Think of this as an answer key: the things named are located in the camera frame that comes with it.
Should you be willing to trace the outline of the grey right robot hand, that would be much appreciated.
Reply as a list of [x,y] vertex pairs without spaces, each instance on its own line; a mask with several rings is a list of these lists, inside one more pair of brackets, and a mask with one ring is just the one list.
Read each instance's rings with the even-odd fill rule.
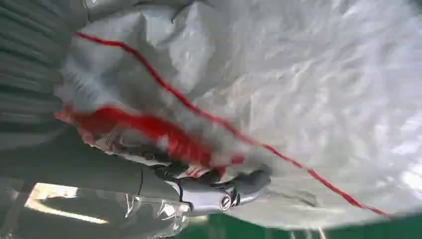
[[185,204],[197,215],[257,198],[270,183],[263,170],[214,184],[161,176],[159,167],[115,159],[83,143],[56,119],[53,90],[72,33],[90,16],[85,0],[0,3],[0,175]]

